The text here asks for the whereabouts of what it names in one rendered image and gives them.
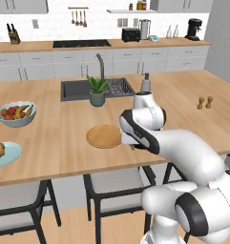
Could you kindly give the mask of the tall grey cabinet panel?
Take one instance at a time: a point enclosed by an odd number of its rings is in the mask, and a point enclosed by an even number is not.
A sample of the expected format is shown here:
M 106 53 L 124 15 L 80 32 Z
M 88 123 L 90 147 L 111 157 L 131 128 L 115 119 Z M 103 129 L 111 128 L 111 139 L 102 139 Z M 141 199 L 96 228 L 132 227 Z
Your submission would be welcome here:
M 230 83 L 230 0 L 214 0 L 204 40 L 211 43 L 205 69 Z

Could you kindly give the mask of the grey sink tap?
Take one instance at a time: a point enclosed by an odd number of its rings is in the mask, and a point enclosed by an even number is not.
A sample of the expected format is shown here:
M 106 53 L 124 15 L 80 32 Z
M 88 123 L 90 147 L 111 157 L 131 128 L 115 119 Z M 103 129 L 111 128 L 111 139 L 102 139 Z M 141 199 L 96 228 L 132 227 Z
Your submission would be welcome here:
M 101 80 L 104 80 L 104 62 L 103 62 L 103 59 L 102 59 L 100 53 L 97 53 L 96 57 L 97 57 L 97 59 L 99 61 L 99 64 L 100 64 L 100 77 L 101 77 Z

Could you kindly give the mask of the black coffee machine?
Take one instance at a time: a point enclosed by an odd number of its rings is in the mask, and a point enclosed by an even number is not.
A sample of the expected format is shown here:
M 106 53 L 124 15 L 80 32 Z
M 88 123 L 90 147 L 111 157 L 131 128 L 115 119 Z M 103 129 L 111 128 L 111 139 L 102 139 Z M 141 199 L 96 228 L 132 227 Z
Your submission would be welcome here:
M 202 25 L 202 21 L 197 18 L 190 18 L 188 21 L 188 30 L 185 37 L 192 41 L 199 41 L 199 38 L 197 37 L 197 31 L 200 30 L 200 27 Z

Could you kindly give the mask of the black hob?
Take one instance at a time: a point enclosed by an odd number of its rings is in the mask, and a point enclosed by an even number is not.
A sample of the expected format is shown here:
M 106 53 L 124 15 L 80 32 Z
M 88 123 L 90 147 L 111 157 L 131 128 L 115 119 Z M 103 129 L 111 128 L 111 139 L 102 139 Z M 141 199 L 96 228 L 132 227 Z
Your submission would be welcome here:
M 62 40 L 53 41 L 52 47 L 56 48 L 86 48 L 86 47 L 110 47 L 107 39 L 94 40 Z

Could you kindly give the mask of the black toaster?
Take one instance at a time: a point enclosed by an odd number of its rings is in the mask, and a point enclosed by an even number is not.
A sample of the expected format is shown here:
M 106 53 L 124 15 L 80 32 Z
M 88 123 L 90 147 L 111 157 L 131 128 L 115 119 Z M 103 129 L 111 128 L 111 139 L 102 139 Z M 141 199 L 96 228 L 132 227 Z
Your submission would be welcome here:
M 139 42 L 140 41 L 140 29 L 138 28 L 123 28 L 121 39 L 124 42 Z

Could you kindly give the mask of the green plant in grey pot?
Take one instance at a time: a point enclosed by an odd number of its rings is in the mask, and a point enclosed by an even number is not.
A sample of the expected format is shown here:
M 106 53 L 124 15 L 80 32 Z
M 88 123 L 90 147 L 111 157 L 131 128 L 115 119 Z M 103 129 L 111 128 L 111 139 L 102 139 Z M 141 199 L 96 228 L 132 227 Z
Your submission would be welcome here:
M 94 107 L 101 107 L 105 103 L 105 91 L 107 90 L 108 81 L 99 77 L 87 77 L 91 89 L 89 90 L 90 102 Z

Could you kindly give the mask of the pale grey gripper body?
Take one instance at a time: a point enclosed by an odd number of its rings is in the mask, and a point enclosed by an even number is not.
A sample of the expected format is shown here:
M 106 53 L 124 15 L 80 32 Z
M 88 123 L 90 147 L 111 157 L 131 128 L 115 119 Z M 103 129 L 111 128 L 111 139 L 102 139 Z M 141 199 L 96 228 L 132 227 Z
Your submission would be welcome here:
M 127 133 L 122 132 L 121 133 L 121 141 L 123 144 L 127 144 L 127 145 L 135 145 L 136 141 Z

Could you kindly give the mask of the light blue plate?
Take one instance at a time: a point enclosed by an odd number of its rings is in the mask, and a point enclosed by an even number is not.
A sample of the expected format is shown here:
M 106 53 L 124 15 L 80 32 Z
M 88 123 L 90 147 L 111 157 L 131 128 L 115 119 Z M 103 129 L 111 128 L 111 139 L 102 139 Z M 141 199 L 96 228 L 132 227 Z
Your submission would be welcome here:
M 0 168 L 3 168 L 17 160 L 22 152 L 21 146 L 15 142 L 6 141 L 5 154 L 0 157 Z

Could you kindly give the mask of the black dish rack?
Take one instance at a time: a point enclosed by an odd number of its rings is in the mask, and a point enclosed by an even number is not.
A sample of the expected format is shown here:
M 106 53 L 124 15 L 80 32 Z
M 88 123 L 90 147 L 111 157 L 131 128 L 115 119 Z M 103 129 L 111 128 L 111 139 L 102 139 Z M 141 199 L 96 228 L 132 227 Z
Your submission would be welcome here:
M 105 91 L 107 97 L 133 96 L 135 91 L 126 78 L 112 78 Z

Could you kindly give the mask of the dark grey sink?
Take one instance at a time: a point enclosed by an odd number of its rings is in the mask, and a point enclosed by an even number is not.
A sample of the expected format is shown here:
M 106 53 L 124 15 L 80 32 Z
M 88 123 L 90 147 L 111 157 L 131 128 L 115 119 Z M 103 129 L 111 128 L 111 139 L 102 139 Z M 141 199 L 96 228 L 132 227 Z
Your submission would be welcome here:
M 90 98 L 89 90 L 91 85 L 88 80 L 62 81 L 61 82 L 61 100 L 87 100 Z

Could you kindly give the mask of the silver kettle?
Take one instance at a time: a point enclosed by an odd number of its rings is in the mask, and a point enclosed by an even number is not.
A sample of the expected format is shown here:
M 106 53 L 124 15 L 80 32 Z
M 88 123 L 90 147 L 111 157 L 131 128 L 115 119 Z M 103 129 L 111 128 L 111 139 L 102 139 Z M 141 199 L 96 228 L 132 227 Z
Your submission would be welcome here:
M 139 20 L 138 28 L 140 29 L 140 39 L 146 40 L 150 34 L 151 21 L 148 19 Z

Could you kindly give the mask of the grey soap dispenser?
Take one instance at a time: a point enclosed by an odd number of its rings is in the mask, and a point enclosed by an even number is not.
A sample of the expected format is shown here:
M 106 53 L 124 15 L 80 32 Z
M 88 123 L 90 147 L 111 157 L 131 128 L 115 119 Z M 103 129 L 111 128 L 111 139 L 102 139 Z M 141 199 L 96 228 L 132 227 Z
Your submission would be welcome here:
M 144 74 L 144 78 L 142 79 L 140 91 L 141 92 L 150 92 L 151 91 L 151 80 L 149 78 L 148 72 L 146 72 Z

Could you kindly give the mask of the grey wall cupboard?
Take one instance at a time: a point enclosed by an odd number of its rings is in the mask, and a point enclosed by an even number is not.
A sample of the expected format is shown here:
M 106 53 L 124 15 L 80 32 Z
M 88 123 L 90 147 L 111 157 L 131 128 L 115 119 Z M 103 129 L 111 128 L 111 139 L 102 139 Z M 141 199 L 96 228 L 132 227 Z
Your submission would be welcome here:
M 0 14 L 47 14 L 48 0 L 0 0 Z
M 150 9 L 159 13 L 208 13 L 213 0 L 150 0 Z

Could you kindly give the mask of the wooden knife block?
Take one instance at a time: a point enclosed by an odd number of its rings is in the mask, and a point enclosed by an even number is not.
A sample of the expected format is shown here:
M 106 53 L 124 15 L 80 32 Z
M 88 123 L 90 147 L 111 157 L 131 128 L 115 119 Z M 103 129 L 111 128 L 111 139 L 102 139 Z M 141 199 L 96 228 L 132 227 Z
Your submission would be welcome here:
M 14 28 L 13 24 L 7 24 L 7 29 L 9 33 L 10 43 L 12 45 L 19 45 L 21 40 L 19 38 L 17 30 Z

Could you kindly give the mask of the pale blue fruit bowl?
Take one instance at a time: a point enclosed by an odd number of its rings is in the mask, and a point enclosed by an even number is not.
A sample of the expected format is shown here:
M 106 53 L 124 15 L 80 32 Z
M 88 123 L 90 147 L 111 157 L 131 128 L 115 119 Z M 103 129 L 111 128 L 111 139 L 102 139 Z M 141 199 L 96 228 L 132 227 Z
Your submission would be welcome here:
M 3 115 L 1 114 L 1 111 L 3 109 L 9 109 L 13 106 L 27 106 L 28 108 L 32 108 L 31 114 L 25 118 L 15 119 L 15 120 L 5 120 Z M 37 105 L 30 101 L 16 101 L 16 102 L 10 102 L 9 104 L 3 105 L 0 107 L 0 122 L 2 122 L 4 125 L 11 127 L 11 128 L 21 128 L 24 127 L 32 122 L 34 119 L 36 112 L 37 112 Z

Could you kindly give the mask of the grey lower cupboard run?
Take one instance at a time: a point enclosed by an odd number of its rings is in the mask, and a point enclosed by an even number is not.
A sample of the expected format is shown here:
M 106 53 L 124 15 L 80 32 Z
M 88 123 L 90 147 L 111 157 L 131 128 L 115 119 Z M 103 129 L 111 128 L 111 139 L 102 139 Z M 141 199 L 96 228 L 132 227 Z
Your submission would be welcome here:
M 202 70 L 208 50 L 207 46 L 188 46 L 0 53 L 0 82 L 99 76 L 97 53 L 107 76 Z

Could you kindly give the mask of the round wooden plate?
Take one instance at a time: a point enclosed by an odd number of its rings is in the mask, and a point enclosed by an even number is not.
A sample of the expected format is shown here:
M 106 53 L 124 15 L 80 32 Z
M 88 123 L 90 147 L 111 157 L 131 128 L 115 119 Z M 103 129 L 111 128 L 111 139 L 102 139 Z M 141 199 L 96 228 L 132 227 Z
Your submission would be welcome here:
M 87 142 L 99 149 L 110 149 L 121 143 L 120 129 L 111 125 L 99 125 L 86 133 Z

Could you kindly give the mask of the white wall shelf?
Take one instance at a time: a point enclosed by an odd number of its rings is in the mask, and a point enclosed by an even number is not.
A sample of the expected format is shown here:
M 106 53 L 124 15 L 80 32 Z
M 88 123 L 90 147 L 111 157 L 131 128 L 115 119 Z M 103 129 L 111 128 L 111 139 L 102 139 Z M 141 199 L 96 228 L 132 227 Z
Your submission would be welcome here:
M 142 13 L 156 13 L 156 10 L 107 10 L 108 13 L 111 14 L 125 14 L 125 13 L 137 13 L 137 14 L 142 14 Z

